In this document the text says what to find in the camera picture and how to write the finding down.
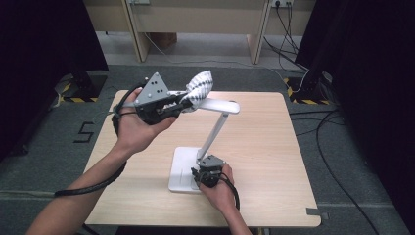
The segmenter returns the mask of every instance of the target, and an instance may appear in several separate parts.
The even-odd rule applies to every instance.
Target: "white arm segment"
[[[199,109],[222,112],[222,114],[217,120],[217,123],[214,126],[213,130],[210,132],[210,135],[207,138],[207,141],[205,142],[204,146],[202,147],[202,149],[198,151],[196,161],[200,161],[206,156],[206,153],[208,149],[210,148],[210,145],[213,143],[217,134],[219,134],[219,131],[222,128],[225,121],[228,119],[229,114],[232,114],[232,115],[238,114],[240,111],[240,106],[238,103],[232,102],[232,101],[214,100],[214,99],[206,98],[200,104]]]

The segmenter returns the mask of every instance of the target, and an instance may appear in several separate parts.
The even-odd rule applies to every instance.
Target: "yellow and black tape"
[[[290,86],[290,79],[285,78],[284,82],[287,84],[288,89],[288,97],[290,101],[295,104],[307,104],[307,105],[329,105],[329,101],[322,97],[322,99],[305,99],[303,96],[299,95],[299,93],[294,92],[292,86]]]
[[[85,102],[97,102],[98,97],[75,97],[75,96],[66,96],[65,93],[69,92],[69,89],[71,88],[72,83],[69,83],[64,87],[64,90],[62,91],[62,94],[64,94],[61,97],[61,102],[74,102],[74,103],[85,103]]]
[[[61,101],[74,102],[74,103],[85,103],[85,102],[97,102],[98,98],[62,97]]]

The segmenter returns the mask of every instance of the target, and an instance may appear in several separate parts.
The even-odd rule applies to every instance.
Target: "black cable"
[[[293,46],[293,50],[297,52],[299,50],[299,47],[294,41],[292,33],[291,33],[291,20],[293,19],[293,5],[291,4],[291,2],[288,2],[287,4],[288,4],[287,9],[288,9],[288,32],[289,32],[288,36],[291,39],[291,42],[292,42],[291,45]]]
[[[212,178],[216,178],[216,179],[219,179],[219,180],[222,180],[223,182],[225,182],[226,183],[226,185],[228,185],[229,186],[229,188],[231,189],[231,191],[232,191],[232,193],[234,194],[234,197],[235,197],[235,207],[236,207],[236,209],[240,209],[240,201],[239,201],[239,194],[238,194],[238,190],[236,190],[236,188],[235,188],[235,186],[233,185],[233,183],[229,180],[229,177],[228,177],[228,175],[226,175],[225,173],[223,173],[223,172],[221,172],[220,174],[219,174],[219,176],[216,176],[216,175],[211,175],[211,174],[209,174],[208,172],[204,172],[204,173],[202,173],[201,175],[200,175],[200,178],[203,178],[203,177],[205,177],[205,175],[207,176],[207,177],[212,177]]]
[[[82,228],[85,229],[85,231],[89,232],[92,235],[100,235],[94,229],[92,229],[91,227],[89,227],[88,225],[86,225],[85,223],[82,224]]]
[[[80,189],[68,189],[68,190],[60,190],[55,192],[55,197],[62,197],[62,196],[75,196],[75,195],[82,195],[87,193],[92,193],[97,190],[103,189],[113,183],[124,171],[126,163],[124,163],[117,171],[114,173],[110,178],[104,180],[101,183],[97,183],[96,185],[80,188]]]
[[[226,179],[219,177],[219,179],[223,180],[232,190],[232,193],[234,194],[235,197],[235,207],[236,209],[240,209],[240,202],[239,202],[239,194],[238,194],[238,190],[236,190],[235,186],[233,185],[233,183],[229,180],[228,175],[226,175],[225,173],[221,172],[220,174],[223,174],[226,176]]]
[[[279,56],[284,57],[284,59],[286,59],[287,61],[291,62],[293,65],[297,66],[298,68],[300,68],[302,71],[307,71],[307,69],[305,67],[303,67],[302,65],[296,64],[295,61],[293,61],[292,59],[290,59],[288,56],[284,55],[282,52],[286,52],[286,53],[293,53],[293,52],[288,52],[288,51],[284,51],[282,49],[276,48],[275,46],[271,45],[271,43],[268,42],[268,40],[263,37],[265,39],[265,42],[269,45],[269,47],[271,47],[271,50],[275,53],[277,53]],[[304,74],[304,72],[302,71],[294,71],[294,70],[286,70],[282,65],[281,65],[281,60],[280,57],[278,57],[279,63],[280,63],[280,67],[284,70],[284,71],[290,71],[290,72],[299,72]]]
[[[318,124],[317,129],[316,129],[316,141],[317,141],[317,148],[318,148],[318,152],[324,162],[324,165],[327,167],[327,169],[329,170],[329,173],[332,175],[333,179],[337,182],[337,184],[339,185],[339,187],[343,190],[343,192],[345,192],[345,194],[350,198],[350,200],[354,203],[354,205],[357,207],[357,209],[362,213],[362,215],[366,218],[366,221],[370,224],[370,226],[372,227],[373,231],[376,234],[379,234],[378,230],[376,229],[375,225],[372,223],[372,221],[370,220],[370,218],[367,216],[367,214],[363,211],[363,209],[360,207],[360,205],[351,197],[351,195],[349,194],[349,192],[345,189],[345,187],[342,185],[342,183],[339,181],[339,179],[336,177],[336,175],[334,174],[334,172],[331,170],[329,164],[327,163],[327,160],[323,154],[323,151],[321,150],[321,146],[320,146],[320,142],[319,142],[319,138],[318,138],[318,134],[320,131],[321,126],[323,126],[323,124],[326,123],[326,119],[336,111],[332,111],[329,114],[327,114],[322,120],[321,122]]]
[[[283,21],[283,19],[281,18],[281,16],[280,16],[280,12],[278,11],[278,9],[279,9],[279,7],[277,7],[276,8],[276,11],[277,11],[277,16],[278,16],[278,18],[280,19],[280,22],[281,22],[281,25],[283,26],[283,28],[284,28],[284,31],[285,31],[285,35],[284,35],[284,41],[285,40],[287,40],[287,42],[288,43],[290,43],[290,45],[293,47],[293,48],[297,48],[297,45],[293,45],[293,42],[294,42],[294,40],[293,40],[293,38],[291,37],[291,34],[288,32],[288,30],[287,30],[287,28],[286,28],[286,26],[285,26],[285,24],[284,24],[284,21]]]
[[[332,121],[331,119],[334,118],[338,118],[340,116],[334,116],[334,117],[330,117],[330,119],[326,120],[326,122],[330,122],[332,124],[336,124],[336,125],[345,125],[344,123],[338,123],[335,121]],[[291,120],[323,120],[322,118],[314,118],[314,117],[301,117],[301,118],[292,118]]]
[[[337,123],[337,122],[331,121],[331,119],[333,119],[333,118],[338,118],[338,117],[339,117],[339,116],[330,117],[330,119],[326,120],[326,122],[330,122],[330,123],[332,123],[332,124],[337,124],[337,125],[345,125],[344,123]],[[291,119],[291,120],[300,120],[300,119],[316,119],[316,120],[323,120],[323,119],[318,119],[318,118],[295,118],[295,119]],[[306,131],[306,132],[303,132],[303,133],[300,133],[300,134],[296,134],[296,136],[301,136],[301,135],[304,135],[304,134],[308,134],[308,133],[314,132],[314,131],[316,131],[316,130],[317,130],[317,128],[312,129],[312,130],[308,130],[308,131]]]
[[[121,98],[121,100],[119,101],[119,103],[114,107],[113,109],[113,117],[111,118],[111,121],[113,122],[113,128],[115,130],[115,134],[118,135],[118,129],[119,129],[119,119],[121,118],[121,114],[119,113],[119,111],[121,110],[122,106],[124,105],[125,100],[128,98],[129,95],[131,95],[132,92],[135,91],[135,89],[137,88],[144,88],[146,86],[145,83],[138,83],[133,85],[128,91],[127,93],[125,93],[125,95]]]
[[[330,112],[334,112],[334,111],[337,111],[337,109],[330,110],[330,111],[307,111],[307,112],[290,113],[290,116],[295,116],[295,115],[309,115],[309,114],[322,114],[322,113],[330,113]]]

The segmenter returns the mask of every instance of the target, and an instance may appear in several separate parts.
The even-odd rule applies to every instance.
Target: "human arm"
[[[132,102],[139,94],[135,90],[127,101]],[[121,113],[134,112],[134,108],[123,108]],[[112,149],[67,189],[89,187],[108,179],[132,155],[145,150],[154,138],[168,129],[174,117],[148,125],[137,115],[124,115],[119,120],[118,139]],[[27,234],[74,234],[92,212],[104,189],[77,196],[55,198],[37,216]]]
[[[222,172],[228,176],[232,184],[235,183],[232,168],[229,164],[223,166]],[[210,203],[222,213],[233,235],[252,234],[241,213],[235,207],[235,198],[232,190],[223,180],[219,180],[213,188],[208,188],[201,184],[200,190],[207,196]]]

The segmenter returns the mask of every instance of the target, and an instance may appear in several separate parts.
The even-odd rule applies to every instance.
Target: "power cable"
[[[297,113],[290,113],[290,116],[295,116],[295,115],[310,115],[310,114],[324,114],[324,113],[330,113],[330,112],[334,112],[337,110],[329,110],[329,111],[307,111],[307,112],[297,112]]]
[[[339,117],[339,116],[330,117],[329,119],[327,119],[327,120],[326,120],[326,122],[330,122],[330,123],[332,123],[332,124],[336,124],[336,125],[345,125],[344,123],[338,123],[338,122],[332,121],[332,119],[334,119],[334,118],[338,118],[338,117]],[[302,120],[302,119],[323,120],[323,119],[321,119],[321,118],[312,118],[312,117],[305,117],[305,118],[292,118],[291,120]],[[306,131],[306,132],[303,132],[303,133],[300,133],[300,134],[296,134],[296,136],[301,136],[301,135],[305,135],[305,134],[308,134],[308,133],[312,133],[312,132],[314,132],[314,131],[316,131],[316,130],[317,130],[317,128],[315,128],[315,129],[311,129],[311,130],[308,130],[308,131]]]
[[[373,222],[370,220],[370,218],[368,217],[368,215],[363,211],[363,209],[360,207],[360,205],[351,197],[351,195],[349,194],[349,192],[345,189],[345,187],[343,186],[343,184],[340,182],[340,180],[336,177],[335,173],[332,171],[332,169],[330,168],[326,157],[323,154],[323,151],[321,149],[320,146],[320,141],[319,141],[319,131],[321,126],[323,126],[327,121],[326,119],[336,111],[332,111],[329,114],[327,114],[322,120],[321,122],[318,124],[317,129],[316,129],[316,141],[317,141],[317,148],[318,148],[318,152],[324,162],[324,165],[327,167],[327,169],[329,170],[330,175],[333,177],[333,179],[336,181],[336,183],[339,185],[339,187],[342,189],[342,191],[350,198],[350,200],[354,203],[354,205],[357,207],[357,209],[361,212],[361,214],[365,217],[366,221],[369,223],[369,225],[372,227],[373,231],[376,234],[379,234],[379,231],[376,229],[375,225],[373,224]]]
[[[307,68],[305,68],[304,66],[302,66],[302,65],[299,65],[299,64],[297,64],[295,61],[293,61],[291,58],[289,58],[288,56],[286,56],[286,55],[284,55],[283,54],[283,52],[285,52],[285,53],[293,53],[294,54],[294,52],[289,52],[289,51],[284,51],[284,50],[282,50],[282,47],[281,48],[277,48],[277,47],[275,47],[275,46],[273,46],[271,43],[269,43],[269,41],[266,39],[266,37],[263,37],[263,39],[265,40],[265,42],[268,44],[268,46],[269,47],[271,47],[271,50],[273,51],[273,52],[275,52],[275,53],[277,53],[278,55],[279,55],[279,57],[278,57],[278,61],[279,61],[279,64],[280,64],[280,67],[281,67],[281,69],[283,69],[284,71],[290,71],[290,72],[297,72],[297,73],[301,73],[301,74],[304,74],[304,72],[303,71],[307,71]],[[301,70],[303,70],[303,71],[295,71],[295,70],[287,70],[287,69],[285,69],[282,65],[281,65],[281,60],[280,60],[280,57],[284,57],[284,59],[286,59],[287,61],[289,61],[289,62],[291,62],[293,65],[295,65],[296,67],[298,67],[298,68],[300,68]]]
[[[287,10],[288,10],[288,32],[289,32],[288,36],[290,37],[290,40],[292,42],[291,44],[293,46],[293,50],[297,53],[297,51],[299,50],[299,47],[294,41],[293,35],[291,33],[291,20],[293,19],[293,5],[291,4],[291,2],[288,2],[287,4],[288,4]]]
[[[284,21],[282,20],[282,18],[280,16],[280,13],[278,11],[279,8],[280,8],[280,1],[277,1],[276,4],[275,4],[275,10],[277,11],[277,16],[280,19],[281,25],[283,26],[284,31],[286,33],[284,35],[284,41],[287,40],[287,42],[293,47],[294,51],[296,52],[296,50],[298,50],[299,48],[297,47],[297,45],[294,42],[293,37],[291,35],[292,8],[288,7],[288,11],[289,11],[289,14],[288,14],[288,18],[289,18],[289,25],[288,25],[288,27],[289,28],[288,29],[286,28],[286,26],[284,24]]]
[[[150,41],[150,43],[152,43],[153,44],[153,46],[155,46],[156,47],[156,49],[160,52],[160,53],[162,53],[164,56],[165,56],[165,58],[170,62],[170,63],[172,63],[172,64],[177,64],[177,65],[180,65],[180,64],[193,64],[193,63],[196,63],[196,64],[199,64],[199,63],[220,63],[220,64],[237,64],[237,65],[241,65],[241,66],[244,66],[244,67],[249,67],[249,68],[253,68],[253,69],[267,69],[267,70],[269,70],[269,71],[272,71],[272,72],[274,72],[274,73],[276,73],[278,76],[279,76],[279,78],[281,79],[281,81],[284,83],[284,85],[287,87],[287,88],[289,88],[288,87],[288,85],[285,83],[285,81],[284,81],[284,78],[283,78],[283,76],[281,75],[281,73],[280,72],[278,72],[278,71],[276,71],[276,70],[274,70],[274,69],[271,69],[271,68],[268,68],[268,67],[265,67],[265,66],[255,66],[255,65],[247,65],[247,64],[244,64],[244,63],[241,63],[241,62],[237,62],[237,61],[217,61],[217,60],[201,60],[201,61],[172,61],[172,60],[170,60],[170,58],[165,54],[165,52],[162,50],[162,49],[160,49],[157,45],[156,45],[156,43],[149,37],[149,35],[147,35],[147,33],[145,33],[144,34],[148,39],[149,39],[149,41]]]

